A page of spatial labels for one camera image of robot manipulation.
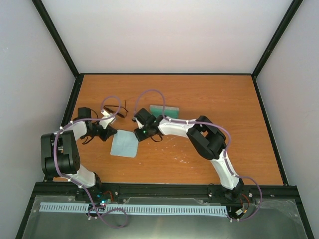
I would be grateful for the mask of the grey glasses case green lining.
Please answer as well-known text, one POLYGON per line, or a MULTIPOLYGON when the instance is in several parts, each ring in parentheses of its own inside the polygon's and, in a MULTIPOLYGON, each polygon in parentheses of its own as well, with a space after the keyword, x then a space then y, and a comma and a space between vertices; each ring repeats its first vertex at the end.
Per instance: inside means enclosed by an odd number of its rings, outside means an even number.
POLYGON ((178 107, 167 107, 163 109, 163 106, 159 105, 150 105, 150 113, 154 115, 156 118, 162 115, 162 111, 164 110, 164 115, 166 117, 170 117, 173 119, 179 118, 179 108, 178 107))

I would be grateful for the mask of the light blue cleaning cloth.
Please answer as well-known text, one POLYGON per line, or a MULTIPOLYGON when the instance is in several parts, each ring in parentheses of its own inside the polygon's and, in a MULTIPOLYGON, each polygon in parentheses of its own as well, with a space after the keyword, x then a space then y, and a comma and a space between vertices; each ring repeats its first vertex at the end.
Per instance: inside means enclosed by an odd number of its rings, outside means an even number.
POLYGON ((135 158, 138 144, 139 142, 133 132, 118 130, 113 137, 110 154, 112 156, 135 158))

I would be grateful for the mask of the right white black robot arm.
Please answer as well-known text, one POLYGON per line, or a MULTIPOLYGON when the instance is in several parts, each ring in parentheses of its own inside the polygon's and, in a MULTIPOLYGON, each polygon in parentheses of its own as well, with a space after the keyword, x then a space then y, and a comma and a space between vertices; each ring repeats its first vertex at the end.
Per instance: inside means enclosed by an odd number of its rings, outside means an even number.
POLYGON ((236 173, 228 156, 228 144, 221 127, 213 124, 206 116, 180 120, 168 116, 155 117, 146 109, 133 116, 138 127, 134 134, 139 142, 158 135, 174 135, 188 138, 197 153, 210 161, 217 172, 226 200, 234 202, 243 189, 243 180, 236 173))

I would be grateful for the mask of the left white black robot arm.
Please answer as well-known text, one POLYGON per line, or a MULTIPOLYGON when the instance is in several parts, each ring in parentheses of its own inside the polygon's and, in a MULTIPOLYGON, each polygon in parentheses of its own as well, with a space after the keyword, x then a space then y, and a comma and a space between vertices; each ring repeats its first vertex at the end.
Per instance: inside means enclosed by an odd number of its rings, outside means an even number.
POLYGON ((64 178, 75 183, 79 188, 86 188, 86 194, 92 200, 103 197, 104 188, 97 173, 86 169, 80 160, 76 141, 98 137, 106 141, 117 130, 111 124, 115 115, 102 110, 100 119, 94 119, 92 110, 87 107, 78 109, 78 116, 55 133, 41 136, 41 167, 45 176, 64 178))

